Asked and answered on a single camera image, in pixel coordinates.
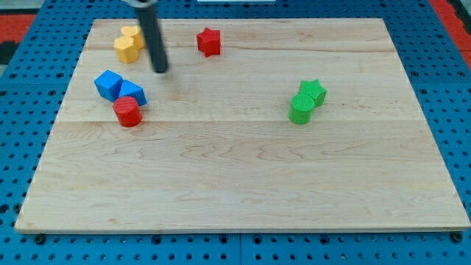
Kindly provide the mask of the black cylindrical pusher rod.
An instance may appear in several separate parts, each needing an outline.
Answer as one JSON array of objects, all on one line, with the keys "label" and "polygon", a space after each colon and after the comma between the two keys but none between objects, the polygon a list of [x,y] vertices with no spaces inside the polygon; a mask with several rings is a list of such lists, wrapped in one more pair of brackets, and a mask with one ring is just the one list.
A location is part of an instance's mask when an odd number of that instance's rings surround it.
[{"label": "black cylindrical pusher rod", "polygon": [[155,0],[136,0],[135,11],[146,41],[147,50],[155,73],[169,69],[165,46],[157,20]]}]

